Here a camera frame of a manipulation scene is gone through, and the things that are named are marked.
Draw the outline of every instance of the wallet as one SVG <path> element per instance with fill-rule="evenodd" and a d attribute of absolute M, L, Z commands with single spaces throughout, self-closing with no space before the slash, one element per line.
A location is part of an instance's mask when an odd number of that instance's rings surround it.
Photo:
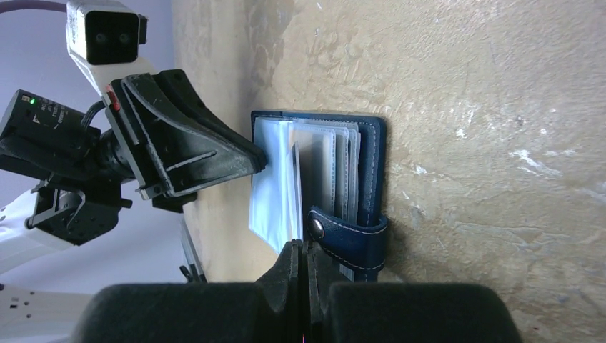
<path fill-rule="evenodd" d="M 313 239 L 352 281 L 377 281 L 387 249 L 384 119 L 253 111 L 252 129 L 268 165 L 253 176 L 250 229 L 274 249 L 285 239 Z"/>

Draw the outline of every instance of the leather strap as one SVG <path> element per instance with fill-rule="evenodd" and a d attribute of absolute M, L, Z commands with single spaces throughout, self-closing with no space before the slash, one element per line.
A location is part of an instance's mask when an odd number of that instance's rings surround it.
<path fill-rule="evenodd" d="M 376 281 L 385 264 L 387 250 L 386 216 L 380 215 L 373 227 L 351 224 L 312 207 L 307 215 L 307 231 L 324 251 L 355 272 L 356 281 Z"/>

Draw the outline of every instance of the navy leather wallet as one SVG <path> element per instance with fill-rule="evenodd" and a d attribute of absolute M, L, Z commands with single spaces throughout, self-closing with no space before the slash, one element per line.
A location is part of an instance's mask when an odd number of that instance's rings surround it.
<path fill-rule="evenodd" d="M 387 126 L 384 119 L 346 114 L 291 111 L 253 111 L 259 117 L 314 119 L 358 125 L 361 143 L 358 161 L 357 223 L 333 217 L 313 206 L 307 211 L 307 233 L 336 262 L 354 272 L 354 281 L 377 281 L 387 249 L 388 220 L 381 213 Z"/>

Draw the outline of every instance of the camera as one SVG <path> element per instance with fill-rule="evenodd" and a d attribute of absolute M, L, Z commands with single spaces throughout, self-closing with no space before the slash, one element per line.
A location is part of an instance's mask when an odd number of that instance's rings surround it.
<path fill-rule="evenodd" d="M 135 62 L 146 28 L 146 17 L 118 1 L 67 2 L 68 50 L 92 66 Z"/>

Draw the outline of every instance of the brown textured surface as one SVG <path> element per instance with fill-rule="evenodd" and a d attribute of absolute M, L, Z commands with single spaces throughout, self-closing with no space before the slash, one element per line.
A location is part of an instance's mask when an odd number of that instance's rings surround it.
<path fill-rule="evenodd" d="M 177 65 L 249 136 L 251 109 L 389 121 L 384 277 L 497 290 L 528 342 L 606 341 L 600 1 L 174 1 Z M 186 208 L 212 280 L 275 255 L 249 178 Z"/>

